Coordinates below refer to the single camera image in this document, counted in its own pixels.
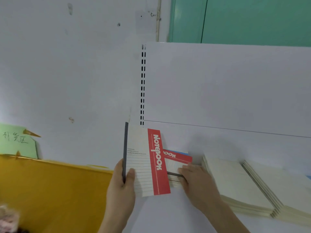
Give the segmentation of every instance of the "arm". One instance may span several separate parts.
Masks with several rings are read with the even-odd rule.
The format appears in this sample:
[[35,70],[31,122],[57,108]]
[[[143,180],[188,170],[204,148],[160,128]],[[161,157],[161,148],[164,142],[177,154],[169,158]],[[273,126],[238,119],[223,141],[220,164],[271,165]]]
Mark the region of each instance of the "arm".
[[184,165],[178,170],[179,180],[191,203],[210,221],[218,233],[250,233],[224,203],[212,177],[201,167]]
[[115,166],[106,196],[106,210],[98,233],[121,233],[127,224],[135,204],[135,171],[130,169],[126,182],[122,180],[121,159]]

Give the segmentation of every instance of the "green panel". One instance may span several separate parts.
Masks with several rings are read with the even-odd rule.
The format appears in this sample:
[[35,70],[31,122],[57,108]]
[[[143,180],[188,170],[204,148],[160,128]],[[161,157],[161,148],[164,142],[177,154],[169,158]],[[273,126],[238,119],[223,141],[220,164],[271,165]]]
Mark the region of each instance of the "green panel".
[[208,0],[202,43],[311,46],[311,0]]
[[201,43],[207,0],[172,0],[169,42]]

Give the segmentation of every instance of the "green paper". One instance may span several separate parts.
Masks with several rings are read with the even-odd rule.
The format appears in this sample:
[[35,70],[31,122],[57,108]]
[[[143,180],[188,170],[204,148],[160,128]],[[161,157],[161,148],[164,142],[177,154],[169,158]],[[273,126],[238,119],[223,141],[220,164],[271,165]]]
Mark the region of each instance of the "green paper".
[[0,124],[0,154],[15,155],[38,159],[36,143],[27,134],[23,134],[25,127]]

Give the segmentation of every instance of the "white pipe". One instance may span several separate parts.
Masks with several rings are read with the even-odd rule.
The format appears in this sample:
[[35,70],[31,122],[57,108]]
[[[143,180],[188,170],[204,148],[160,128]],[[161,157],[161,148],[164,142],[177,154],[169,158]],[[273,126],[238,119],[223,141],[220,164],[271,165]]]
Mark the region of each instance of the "white pipe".
[[160,28],[160,13],[161,13],[161,0],[158,0],[158,8],[156,11],[156,37],[155,41],[159,41],[159,28]]

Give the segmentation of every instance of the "person's left hand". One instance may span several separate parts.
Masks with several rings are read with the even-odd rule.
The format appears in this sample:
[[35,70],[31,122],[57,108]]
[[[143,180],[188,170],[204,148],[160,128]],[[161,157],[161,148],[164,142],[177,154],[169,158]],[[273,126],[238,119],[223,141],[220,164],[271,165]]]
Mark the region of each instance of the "person's left hand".
[[107,190],[105,216],[98,233],[122,232],[134,209],[135,170],[133,168],[129,170],[124,184],[122,180],[122,162],[123,159],[121,159],[115,166],[115,170]]

